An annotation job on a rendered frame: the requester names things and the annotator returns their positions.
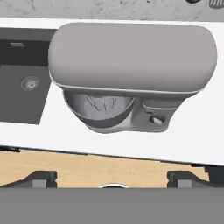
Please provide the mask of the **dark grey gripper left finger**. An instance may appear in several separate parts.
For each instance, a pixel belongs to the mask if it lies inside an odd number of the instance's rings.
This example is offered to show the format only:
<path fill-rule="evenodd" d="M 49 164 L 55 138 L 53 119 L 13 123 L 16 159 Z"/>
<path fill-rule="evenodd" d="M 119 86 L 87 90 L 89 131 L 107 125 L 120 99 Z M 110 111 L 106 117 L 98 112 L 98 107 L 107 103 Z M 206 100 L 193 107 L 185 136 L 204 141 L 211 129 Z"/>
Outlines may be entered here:
<path fill-rule="evenodd" d="M 5 184 L 3 187 L 21 188 L 56 188 L 58 175 L 56 171 L 34 171 L 27 177 Z"/>

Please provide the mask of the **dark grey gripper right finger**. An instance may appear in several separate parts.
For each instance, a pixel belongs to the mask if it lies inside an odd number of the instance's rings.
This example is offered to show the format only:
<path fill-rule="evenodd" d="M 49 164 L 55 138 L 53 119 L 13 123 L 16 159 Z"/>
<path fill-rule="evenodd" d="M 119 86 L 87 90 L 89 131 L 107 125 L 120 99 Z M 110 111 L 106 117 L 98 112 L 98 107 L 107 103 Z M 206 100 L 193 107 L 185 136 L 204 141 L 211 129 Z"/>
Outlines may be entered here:
<path fill-rule="evenodd" d="M 168 171 L 168 187 L 196 188 L 209 187 L 209 182 L 198 178 L 190 171 Z"/>

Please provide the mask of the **dark grey sink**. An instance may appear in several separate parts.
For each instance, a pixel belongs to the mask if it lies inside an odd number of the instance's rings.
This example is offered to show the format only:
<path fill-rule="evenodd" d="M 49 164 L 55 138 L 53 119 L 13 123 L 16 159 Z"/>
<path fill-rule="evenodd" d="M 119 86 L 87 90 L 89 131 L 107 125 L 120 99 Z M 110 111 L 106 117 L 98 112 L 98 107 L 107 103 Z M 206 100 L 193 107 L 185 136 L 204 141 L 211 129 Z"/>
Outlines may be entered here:
<path fill-rule="evenodd" d="M 39 124 L 51 80 L 54 29 L 0 28 L 0 122 Z"/>

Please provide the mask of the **grey metal mixer bowl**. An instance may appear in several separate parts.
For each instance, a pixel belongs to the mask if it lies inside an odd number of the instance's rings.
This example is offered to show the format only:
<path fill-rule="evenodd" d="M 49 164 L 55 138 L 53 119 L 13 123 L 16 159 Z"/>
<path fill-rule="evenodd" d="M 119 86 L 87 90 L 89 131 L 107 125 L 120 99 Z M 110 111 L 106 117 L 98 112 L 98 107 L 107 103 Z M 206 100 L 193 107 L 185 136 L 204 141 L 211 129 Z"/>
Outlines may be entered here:
<path fill-rule="evenodd" d="M 86 125 L 109 128 L 121 123 L 131 112 L 135 97 L 75 94 L 63 91 L 66 105 Z"/>

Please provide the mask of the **grey stand mixer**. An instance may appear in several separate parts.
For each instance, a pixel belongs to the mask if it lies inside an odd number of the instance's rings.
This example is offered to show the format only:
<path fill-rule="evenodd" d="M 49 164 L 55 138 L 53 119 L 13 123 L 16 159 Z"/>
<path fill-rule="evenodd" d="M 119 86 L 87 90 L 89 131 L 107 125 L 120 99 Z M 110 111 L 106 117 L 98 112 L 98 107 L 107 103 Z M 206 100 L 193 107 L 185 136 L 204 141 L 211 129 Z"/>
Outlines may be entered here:
<path fill-rule="evenodd" d="M 83 95 L 135 97 L 129 115 L 100 133 L 163 132 L 183 102 L 212 79 L 214 35 L 189 24 L 71 23 L 52 36 L 52 82 Z"/>

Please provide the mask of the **white round object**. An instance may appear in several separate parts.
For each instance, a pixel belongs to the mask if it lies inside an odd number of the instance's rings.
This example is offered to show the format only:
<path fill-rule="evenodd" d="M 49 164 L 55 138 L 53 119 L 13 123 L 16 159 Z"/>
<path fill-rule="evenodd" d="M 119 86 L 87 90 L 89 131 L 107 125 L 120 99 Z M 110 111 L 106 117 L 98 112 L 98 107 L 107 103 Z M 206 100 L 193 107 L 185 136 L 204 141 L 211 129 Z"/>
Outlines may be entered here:
<path fill-rule="evenodd" d="M 109 183 L 105 185 L 100 185 L 98 188 L 130 188 L 128 185 L 118 184 L 118 183 Z"/>

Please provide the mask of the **grey ribbed object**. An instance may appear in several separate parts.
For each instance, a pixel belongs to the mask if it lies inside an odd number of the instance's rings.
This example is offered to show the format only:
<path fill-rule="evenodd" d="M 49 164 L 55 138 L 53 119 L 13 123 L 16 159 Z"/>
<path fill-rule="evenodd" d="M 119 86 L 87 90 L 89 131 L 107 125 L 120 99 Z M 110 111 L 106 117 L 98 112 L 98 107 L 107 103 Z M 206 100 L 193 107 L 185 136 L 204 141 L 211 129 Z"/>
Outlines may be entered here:
<path fill-rule="evenodd" d="M 214 10 L 224 8 L 224 0 L 209 0 L 209 7 Z"/>

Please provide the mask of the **dark cabinet front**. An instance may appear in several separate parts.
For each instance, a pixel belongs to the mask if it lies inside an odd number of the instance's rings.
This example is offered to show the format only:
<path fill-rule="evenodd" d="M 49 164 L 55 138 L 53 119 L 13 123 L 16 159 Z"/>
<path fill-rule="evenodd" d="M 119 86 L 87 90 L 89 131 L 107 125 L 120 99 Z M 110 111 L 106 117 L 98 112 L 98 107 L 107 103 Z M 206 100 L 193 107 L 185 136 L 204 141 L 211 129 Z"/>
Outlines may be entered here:
<path fill-rule="evenodd" d="M 224 165 L 191 164 L 191 167 L 203 167 L 211 183 L 224 186 Z"/>

